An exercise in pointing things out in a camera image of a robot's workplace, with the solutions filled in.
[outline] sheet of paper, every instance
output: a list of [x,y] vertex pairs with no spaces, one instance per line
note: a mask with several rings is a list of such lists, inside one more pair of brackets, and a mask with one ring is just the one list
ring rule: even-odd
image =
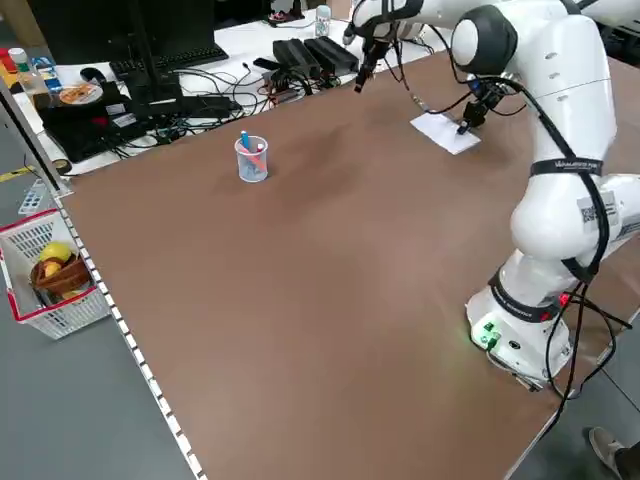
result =
[[458,135],[458,125],[444,115],[425,113],[411,120],[411,125],[453,155],[473,147],[480,139],[472,133]]

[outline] person's foot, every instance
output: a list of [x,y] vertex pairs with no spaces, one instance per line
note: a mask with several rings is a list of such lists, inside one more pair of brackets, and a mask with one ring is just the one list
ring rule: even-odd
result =
[[613,435],[604,428],[600,427],[592,428],[589,431],[589,441],[591,442],[593,451],[596,452],[596,455],[602,463],[609,467],[609,470],[621,479],[622,477],[616,465],[616,452],[624,448],[624,445],[618,442]]

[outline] wire basket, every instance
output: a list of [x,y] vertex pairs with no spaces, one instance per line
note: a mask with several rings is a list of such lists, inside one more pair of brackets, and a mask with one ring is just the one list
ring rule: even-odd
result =
[[106,317],[109,306],[95,285],[53,306],[40,303],[31,287],[30,273],[51,241],[75,248],[64,219],[55,209],[0,228],[0,265],[15,320],[58,339]]

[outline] pen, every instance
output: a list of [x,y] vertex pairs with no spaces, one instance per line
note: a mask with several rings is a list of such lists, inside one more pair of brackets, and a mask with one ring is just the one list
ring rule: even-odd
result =
[[244,130],[240,132],[240,138],[242,139],[242,145],[249,150],[249,135]]
[[[264,145],[262,145],[261,143],[258,144],[258,152],[260,153],[262,150],[260,150],[260,147],[262,146],[262,149],[264,149]],[[264,163],[262,163],[262,161],[260,160],[260,157],[256,156],[255,153],[250,152],[248,149],[244,148],[244,146],[240,146],[240,151],[244,154],[244,157],[249,160],[251,163],[253,163],[256,167],[258,167],[260,169],[260,171],[264,172],[267,167],[265,166]]]

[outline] cup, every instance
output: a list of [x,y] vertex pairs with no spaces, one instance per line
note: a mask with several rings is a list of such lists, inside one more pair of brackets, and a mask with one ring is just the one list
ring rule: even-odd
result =
[[238,157],[238,175],[249,183],[261,182],[267,178],[267,149],[269,144],[262,137],[250,136],[249,148],[242,144],[242,138],[236,140]]
[[331,27],[331,8],[320,5],[316,8],[316,37],[328,37]]

